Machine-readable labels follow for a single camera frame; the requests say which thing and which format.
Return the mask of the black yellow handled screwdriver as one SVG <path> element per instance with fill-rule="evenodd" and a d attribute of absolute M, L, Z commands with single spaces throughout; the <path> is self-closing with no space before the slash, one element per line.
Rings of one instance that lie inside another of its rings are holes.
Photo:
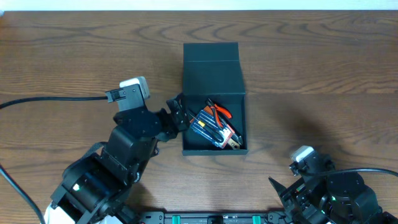
<path fill-rule="evenodd" d="M 224 141 L 223 136 L 214 128 L 212 128 L 211 126 L 208 126 L 205 122 L 199 120 L 198 118 L 196 118 L 194 115 L 192 115 L 191 113 L 189 113 L 189 115 L 198 122 L 198 124 L 205 130 L 208 132 L 208 134 L 211 136 L 211 138 L 213 140 L 215 140 L 218 143 L 222 143 Z"/>

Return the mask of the black cardboard box with lid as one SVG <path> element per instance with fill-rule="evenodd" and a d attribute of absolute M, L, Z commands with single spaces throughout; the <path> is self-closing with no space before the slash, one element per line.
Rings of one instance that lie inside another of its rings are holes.
<path fill-rule="evenodd" d="M 232 156 L 249 152 L 246 130 L 246 90 L 236 42 L 190 43 L 183 45 L 183 107 L 197 115 L 210 99 L 227 109 L 224 120 L 241 136 L 239 149 L 216 147 L 189 129 L 183 133 L 184 156 Z"/>

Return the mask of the orange scraper with wooden handle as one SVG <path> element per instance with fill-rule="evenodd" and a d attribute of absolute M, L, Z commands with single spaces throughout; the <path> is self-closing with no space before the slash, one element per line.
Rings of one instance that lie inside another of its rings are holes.
<path fill-rule="evenodd" d="M 224 149 L 226 146 L 233 150 L 241 148 L 241 138 L 236 134 L 232 126 L 220 116 L 220 113 L 232 118 L 232 114 L 225 108 L 214 105 L 217 112 L 215 118 L 212 107 L 206 106 L 199 113 L 195 114 L 192 110 L 188 110 L 188 114 L 192 117 L 190 120 L 190 128 L 196 133 L 210 141 L 216 147 Z"/>

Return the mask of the clear precision screwdriver set case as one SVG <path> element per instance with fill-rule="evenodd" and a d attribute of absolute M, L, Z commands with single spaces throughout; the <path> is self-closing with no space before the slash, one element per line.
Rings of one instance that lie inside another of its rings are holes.
<path fill-rule="evenodd" d="M 205 110 L 201 110 L 198 114 L 188 111 L 192 117 L 190 128 L 205 139 L 209 140 L 213 145 L 224 149 L 230 146 L 233 149 L 239 149 L 240 144 L 233 139 L 233 131 L 227 124 L 222 124 L 220 127 L 215 123 L 211 114 Z"/>

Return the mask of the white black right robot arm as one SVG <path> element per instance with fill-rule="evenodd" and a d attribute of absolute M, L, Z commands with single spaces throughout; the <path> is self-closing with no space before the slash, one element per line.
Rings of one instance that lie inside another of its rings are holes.
<path fill-rule="evenodd" d="M 302 174 L 285 187 L 269 178 L 290 223 L 393 224 L 397 218 L 385 212 L 376 193 L 357 172 L 316 176 Z"/>

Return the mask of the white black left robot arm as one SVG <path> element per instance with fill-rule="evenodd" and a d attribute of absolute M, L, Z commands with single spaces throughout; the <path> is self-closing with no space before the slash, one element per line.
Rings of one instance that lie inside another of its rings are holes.
<path fill-rule="evenodd" d="M 127 110 L 116 113 L 109 140 L 97 142 L 64 170 L 51 196 L 51 208 L 62 209 L 75 223 L 97 223 L 107 216 L 121 223 L 139 223 L 140 215 L 125 201 L 149 160 L 158 155 L 158 142 L 174 139 L 189 128 L 182 99 L 179 94 L 167 101 L 168 110 L 151 112 L 139 97 Z"/>

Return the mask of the orange black handled pliers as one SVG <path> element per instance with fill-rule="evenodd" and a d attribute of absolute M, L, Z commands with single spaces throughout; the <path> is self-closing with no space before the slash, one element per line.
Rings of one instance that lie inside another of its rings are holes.
<path fill-rule="evenodd" d="M 232 118 L 232 114 L 225 108 L 218 106 L 217 104 L 215 104 L 211 99 L 207 99 L 205 101 L 205 103 L 207 104 L 207 106 L 210 108 L 210 110 L 213 113 L 213 118 L 215 121 L 215 124 L 217 125 L 217 127 L 219 127 L 220 129 L 223 129 L 223 125 L 221 124 L 221 118 L 218 115 L 218 113 L 220 112 L 221 114 L 225 115 L 228 119 Z"/>

